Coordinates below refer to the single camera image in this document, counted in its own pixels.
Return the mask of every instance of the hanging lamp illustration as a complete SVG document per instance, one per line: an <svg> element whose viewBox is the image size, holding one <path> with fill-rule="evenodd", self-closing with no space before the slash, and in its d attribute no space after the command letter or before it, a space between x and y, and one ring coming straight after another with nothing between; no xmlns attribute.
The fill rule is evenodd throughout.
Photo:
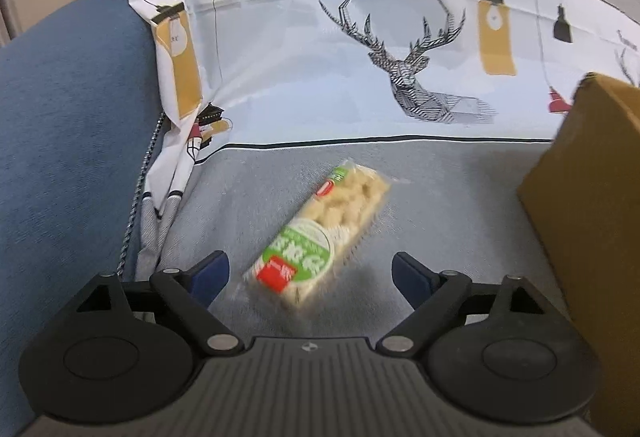
<svg viewBox="0 0 640 437"><path fill-rule="evenodd" d="M574 39L571 35L571 26L566 19L566 10L562 5L564 0L560 0L558 4L558 18L554 22L554 38L560 42L573 43Z"/></svg>
<svg viewBox="0 0 640 437"><path fill-rule="evenodd" d="M549 86L549 97L549 112L552 114L565 114L571 110L571 105L552 86Z"/></svg>
<svg viewBox="0 0 640 437"><path fill-rule="evenodd" d="M191 114L202 100L198 63L184 3L167 7L152 22L156 45L171 57L174 69L175 101L172 100L167 115L175 122Z"/></svg>
<svg viewBox="0 0 640 437"><path fill-rule="evenodd" d="M504 0L478 2L478 31L482 67L491 75L516 75L511 53L510 8Z"/></svg>

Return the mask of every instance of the antler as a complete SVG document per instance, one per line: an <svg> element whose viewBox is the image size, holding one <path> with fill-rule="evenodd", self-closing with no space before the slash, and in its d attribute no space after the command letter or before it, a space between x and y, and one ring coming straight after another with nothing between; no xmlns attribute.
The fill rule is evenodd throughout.
<svg viewBox="0 0 640 437"><path fill-rule="evenodd" d="M616 61L618 62L618 65L620 65L620 70L622 71L622 74L625 75L625 78L627 80L629 80L629 83L631 83L634 87L640 87L640 75L638 75L638 83L636 83L634 79L631 77L631 74L629 74L629 69L626 67L626 62L625 62L625 52L626 52L626 47L622 49L621 55L619 55L618 52L616 51Z"/></svg>
<svg viewBox="0 0 640 437"><path fill-rule="evenodd" d="M351 17L349 16L349 11L347 10L347 6L351 0L344 0L340 6L338 6L338 14L340 18L335 18L326 6L322 3L321 0L320 6L322 10L326 13L326 15L333 20L338 27L342 30L342 32L346 33L348 36L351 36L355 41L360 42L362 45L368 47L376 54L384 54L386 58L392 59L389 53L385 49L385 43L380 42L378 37L373 36L371 34L371 14L367 15L367 18L364 21L364 34L358 31L358 24L355 22L351 22Z"/></svg>
<svg viewBox="0 0 640 437"><path fill-rule="evenodd" d="M435 49L436 47L442 47L443 45L447 45L447 43L453 42L457 36L462 31L462 26L465 23L466 10L462 12L462 19L460 20L460 24L457 28L453 29L453 15L449 11L442 0L437 0L442 8L447 13L446 20L446 28L444 30L440 30L438 32L438 37L431 39L431 29L429 28L429 24L426 18L422 18L422 26L424 27L424 33L421 40L417 40L415 45L409 42L409 49L411 49L409 55L404 59L405 62L409 64L415 64L422 55L430 49Z"/></svg>

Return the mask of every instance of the yellow tag illustration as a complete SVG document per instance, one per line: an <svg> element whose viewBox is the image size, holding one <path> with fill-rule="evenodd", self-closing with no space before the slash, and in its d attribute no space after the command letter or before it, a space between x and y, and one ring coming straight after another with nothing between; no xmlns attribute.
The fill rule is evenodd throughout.
<svg viewBox="0 0 640 437"><path fill-rule="evenodd" d="M178 113L183 119L198 108L202 100L198 63L184 8L162 19L154 30L154 36L172 58Z"/></svg>
<svg viewBox="0 0 640 437"><path fill-rule="evenodd" d="M487 74L516 75L511 54L510 9L504 0L478 2L478 31L480 58Z"/></svg>

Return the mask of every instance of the blue sofa armrest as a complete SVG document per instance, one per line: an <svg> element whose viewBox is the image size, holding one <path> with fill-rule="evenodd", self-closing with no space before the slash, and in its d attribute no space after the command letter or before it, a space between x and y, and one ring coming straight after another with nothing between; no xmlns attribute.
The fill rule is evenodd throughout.
<svg viewBox="0 0 640 437"><path fill-rule="evenodd" d="M33 418L20 351L117 267L160 112L150 28L127 0L76 0L0 48L1 436Z"/></svg>

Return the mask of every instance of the green label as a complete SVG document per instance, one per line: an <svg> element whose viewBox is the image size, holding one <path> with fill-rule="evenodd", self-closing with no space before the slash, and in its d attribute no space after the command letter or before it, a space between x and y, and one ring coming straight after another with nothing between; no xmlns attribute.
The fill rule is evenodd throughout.
<svg viewBox="0 0 640 437"><path fill-rule="evenodd" d="M344 166L338 166L338 168L334 168L334 171L331 172L329 176L329 181L340 182L347 175L349 170L347 170Z"/></svg>
<svg viewBox="0 0 640 437"><path fill-rule="evenodd" d="M293 281L304 281L318 275L329 264L331 251L328 247L328 243L327 247L322 247L292 227L285 226L262 253L262 261L268 262L275 255L296 269Z"/></svg>

